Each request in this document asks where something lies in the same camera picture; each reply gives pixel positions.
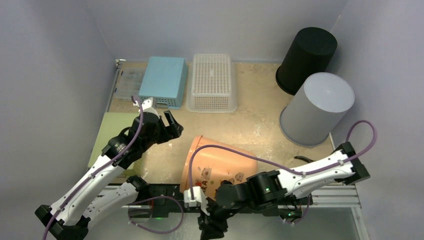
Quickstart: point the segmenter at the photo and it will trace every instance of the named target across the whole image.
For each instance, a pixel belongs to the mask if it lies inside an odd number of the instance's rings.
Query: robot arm
[[[141,107],[143,122],[138,135],[136,133],[141,124],[140,116],[134,119],[131,127],[123,129],[118,136],[109,140],[94,165],[63,197],[50,206],[41,205],[35,211],[45,226],[56,215],[49,228],[50,233],[56,239],[83,239],[87,235],[88,229],[100,219],[115,209],[134,202],[144,186],[143,182],[140,183],[138,179],[134,181],[131,178],[116,193],[94,199],[114,178],[140,159],[153,144],[165,143],[180,137],[183,127],[174,120],[170,111],[164,112],[169,123],[169,126],[165,126],[162,117],[156,111],[153,98],[146,99]],[[121,157],[102,170],[98,170],[121,153],[132,139],[135,141]],[[74,192],[76,193],[63,206],[65,200]]]
[[[292,168],[297,172],[310,172],[334,163],[341,163],[328,170],[309,175],[296,175],[277,169],[260,172],[248,177],[246,182],[236,185],[223,181],[216,191],[216,201],[205,200],[204,193],[199,186],[196,186],[194,200],[191,199],[190,190],[186,190],[184,202],[186,207],[197,205],[202,210],[198,218],[199,229],[202,231],[201,240],[223,238],[228,228],[227,219],[237,213],[245,212],[246,209],[262,213],[264,216],[280,216],[284,220],[290,218],[294,220],[299,218],[299,214],[285,209],[281,211],[278,205],[296,203],[309,196],[312,191],[331,183],[351,185],[370,177],[359,159],[342,163],[353,155],[355,151],[351,144],[343,143],[328,157]]]

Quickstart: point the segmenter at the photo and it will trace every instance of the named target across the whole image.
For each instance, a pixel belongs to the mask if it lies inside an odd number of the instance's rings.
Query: gray wall
[[[0,239],[40,239],[34,211],[86,171],[115,61],[84,0],[2,0],[0,56]]]
[[[331,30],[348,0],[88,0],[114,57],[282,61],[304,27]]]
[[[422,0],[350,0],[333,30],[339,46],[329,70],[356,95],[334,140],[359,119],[379,133],[361,158],[371,179],[357,185],[373,240],[424,239],[423,9]],[[351,141],[360,150],[370,139],[360,126]]]

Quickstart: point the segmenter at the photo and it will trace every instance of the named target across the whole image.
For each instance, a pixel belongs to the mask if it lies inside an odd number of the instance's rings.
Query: tabletop
[[[146,62],[125,62],[126,68],[146,67]],[[294,168],[306,164],[294,159],[305,156],[322,159],[333,151],[330,138],[316,147],[303,147],[288,140],[280,129],[280,113],[292,95],[285,93],[276,82],[280,64],[236,63],[238,107],[232,113],[196,113],[186,108],[186,93],[180,109],[171,109],[175,120],[184,127],[181,137],[164,144],[153,145],[141,159],[140,175],[148,183],[180,183],[183,167],[194,138],[198,135],[229,144],[283,166]],[[164,108],[158,108],[163,116]],[[109,112],[137,113],[128,100],[112,96]],[[275,166],[258,162],[258,172]]]

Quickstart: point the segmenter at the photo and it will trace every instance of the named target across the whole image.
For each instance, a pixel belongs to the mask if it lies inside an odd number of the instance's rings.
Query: white plastic basket
[[[236,68],[228,54],[194,55],[187,109],[196,113],[232,113],[237,109]]]
[[[115,97],[131,100],[132,95],[138,95],[145,76],[145,67],[129,67],[122,71],[119,84],[115,89]]]

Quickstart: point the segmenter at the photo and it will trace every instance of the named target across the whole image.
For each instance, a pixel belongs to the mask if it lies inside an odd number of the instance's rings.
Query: light blue container
[[[138,92],[140,99],[154,97],[159,108],[179,109],[183,104],[187,72],[182,57],[150,57]]]

